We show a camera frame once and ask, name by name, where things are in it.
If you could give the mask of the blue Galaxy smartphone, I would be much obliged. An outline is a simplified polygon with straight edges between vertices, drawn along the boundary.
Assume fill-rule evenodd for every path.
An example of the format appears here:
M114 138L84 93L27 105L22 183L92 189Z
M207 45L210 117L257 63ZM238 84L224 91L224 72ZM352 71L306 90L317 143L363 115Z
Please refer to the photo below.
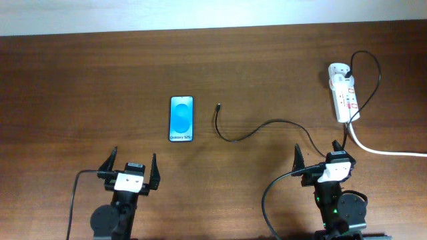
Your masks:
M193 141L193 97L171 97L169 116L169 140L171 142Z

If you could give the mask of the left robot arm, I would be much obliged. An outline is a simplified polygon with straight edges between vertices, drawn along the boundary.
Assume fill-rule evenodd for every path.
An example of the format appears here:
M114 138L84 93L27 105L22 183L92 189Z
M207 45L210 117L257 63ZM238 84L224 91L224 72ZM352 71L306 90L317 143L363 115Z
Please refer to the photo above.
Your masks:
M113 196L111 203L98 207L91 215L94 240L130 240L138 198L157 190L161 181L156 154L151 160L147 183L143 164L127 163L124 170L114 170L116 155L117 148L114 148L97 170L97 177L104 180L105 190L111 191Z

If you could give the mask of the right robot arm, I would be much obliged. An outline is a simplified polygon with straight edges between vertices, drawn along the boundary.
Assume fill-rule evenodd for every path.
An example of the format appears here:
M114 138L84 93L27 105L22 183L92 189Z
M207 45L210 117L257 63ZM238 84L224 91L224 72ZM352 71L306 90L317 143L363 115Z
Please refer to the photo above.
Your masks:
M314 239L362 239L368 198L357 191L344 191L341 186L351 177L356 160L337 141L332 146L334 150L324 162L306 167L296 145L292 176L300 176L303 187L314 187L314 200L324 224L323 230L314 233Z

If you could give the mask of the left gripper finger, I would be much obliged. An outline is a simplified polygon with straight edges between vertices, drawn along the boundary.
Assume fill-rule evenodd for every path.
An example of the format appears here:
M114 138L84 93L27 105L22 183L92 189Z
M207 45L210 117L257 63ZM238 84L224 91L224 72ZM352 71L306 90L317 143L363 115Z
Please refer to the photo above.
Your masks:
M161 181L161 176L159 174L159 169L157 166L157 157L156 154L153 154L152 161L151 161L151 172L149 176L149 189L150 190L157 190L159 187L159 183Z
M109 179L114 176L113 164L117 155L117 147L114 147L110 156L97 170L97 177L100 179Z

